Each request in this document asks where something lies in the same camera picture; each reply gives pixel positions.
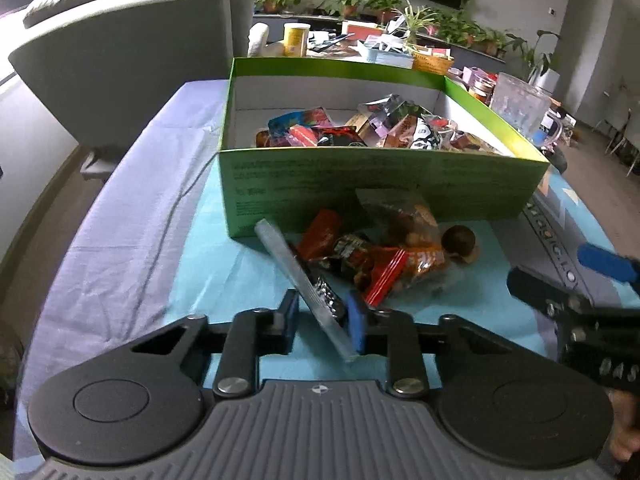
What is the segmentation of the person's right hand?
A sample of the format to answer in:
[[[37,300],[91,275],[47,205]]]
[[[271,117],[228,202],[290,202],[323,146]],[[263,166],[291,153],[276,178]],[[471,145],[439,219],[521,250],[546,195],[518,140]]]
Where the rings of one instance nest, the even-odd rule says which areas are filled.
[[[633,394],[610,390],[614,422],[610,437],[610,451],[619,462],[626,463],[639,451],[639,399]]]

